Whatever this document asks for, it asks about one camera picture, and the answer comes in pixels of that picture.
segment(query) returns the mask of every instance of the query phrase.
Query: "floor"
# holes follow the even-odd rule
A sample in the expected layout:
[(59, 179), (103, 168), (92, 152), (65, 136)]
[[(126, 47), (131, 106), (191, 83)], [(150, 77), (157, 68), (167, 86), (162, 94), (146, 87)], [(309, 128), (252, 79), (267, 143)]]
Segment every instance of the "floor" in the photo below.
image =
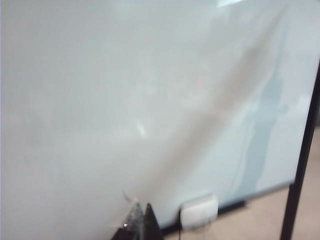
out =
[[(182, 232), (181, 240), (277, 240), (280, 237), (288, 189), (249, 201), (197, 232)], [(320, 239), (320, 128), (313, 135), (293, 240)], [(166, 236), (177, 240), (178, 233)]]

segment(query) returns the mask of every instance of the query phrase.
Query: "whiteboard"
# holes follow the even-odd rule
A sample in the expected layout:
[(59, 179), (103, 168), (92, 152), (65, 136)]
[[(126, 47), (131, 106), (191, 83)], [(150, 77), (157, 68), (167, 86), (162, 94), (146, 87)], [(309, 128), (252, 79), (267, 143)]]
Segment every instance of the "whiteboard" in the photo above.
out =
[(1, 3), (1, 237), (108, 239), (294, 181), (316, 0)]

